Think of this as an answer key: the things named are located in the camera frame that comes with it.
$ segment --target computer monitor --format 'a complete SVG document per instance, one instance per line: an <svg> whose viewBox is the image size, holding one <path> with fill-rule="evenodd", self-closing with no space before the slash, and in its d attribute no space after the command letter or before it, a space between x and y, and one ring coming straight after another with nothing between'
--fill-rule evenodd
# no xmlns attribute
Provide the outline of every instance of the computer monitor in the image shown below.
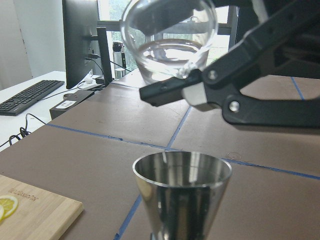
<svg viewBox="0 0 320 240"><path fill-rule="evenodd" d="M105 28L98 28L97 0L62 0L66 88L76 86L92 70L112 81L112 70ZM89 54L101 58L88 60Z"/></svg>

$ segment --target brown table surface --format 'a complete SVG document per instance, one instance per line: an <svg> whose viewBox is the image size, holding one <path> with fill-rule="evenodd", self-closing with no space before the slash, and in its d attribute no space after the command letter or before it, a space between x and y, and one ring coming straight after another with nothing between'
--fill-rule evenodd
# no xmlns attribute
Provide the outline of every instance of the brown table surface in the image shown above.
<svg viewBox="0 0 320 240"><path fill-rule="evenodd" d="M2 175L83 202L61 239L148 240L132 163L165 150L232 165L208 239L320 239L318 134L238 129L219 110L200 112L184 100L152 107L139 98L142 85L131 73L0 152ZM319 87L316 79L267 76L242 92L307 99Z"/></svg>

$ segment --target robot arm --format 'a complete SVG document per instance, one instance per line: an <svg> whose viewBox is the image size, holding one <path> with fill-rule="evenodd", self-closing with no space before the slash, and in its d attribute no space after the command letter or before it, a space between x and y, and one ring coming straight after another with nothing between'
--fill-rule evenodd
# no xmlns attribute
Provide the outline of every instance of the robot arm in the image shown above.
<svg viewBox="0 0 320 240"><path fill-rule="evenodd" d="M293 60L320 64L319 1L213 2L217 7L252 4L260 24L203 72L195 69L186 79L172 77L145 86L140 89L141 99L161 106L184 98L202 111L221 108L225 121L233 125L320 128L319 98L260 100L240 92L246 85L273 74Z"/></svg>

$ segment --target glass cup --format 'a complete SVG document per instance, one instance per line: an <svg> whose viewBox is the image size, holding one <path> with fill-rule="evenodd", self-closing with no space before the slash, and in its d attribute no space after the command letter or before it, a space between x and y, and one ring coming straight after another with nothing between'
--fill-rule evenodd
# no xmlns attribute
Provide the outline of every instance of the glass cup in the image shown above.
<svg viewBox="0 0 320 240"><path fill-rule="evenodd" d="M143 79L152 84L202 71L218 21L210 0L132 0L120 31Z"/></svg>

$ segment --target water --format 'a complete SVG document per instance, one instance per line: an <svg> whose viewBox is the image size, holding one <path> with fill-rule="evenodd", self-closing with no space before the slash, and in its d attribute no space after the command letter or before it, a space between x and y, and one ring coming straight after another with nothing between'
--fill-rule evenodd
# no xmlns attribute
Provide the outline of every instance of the water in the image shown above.
<svg viewBox="0 0 320 240"><path fill-rule="evenodd" d="M137 61L137 65L143 79L149 84L171 77L184 79L191 70L206 66L208 51L200 57L195 54L201 47L201 44L186 39L152 41L138 49L139 55L149 61Z"/></svg>

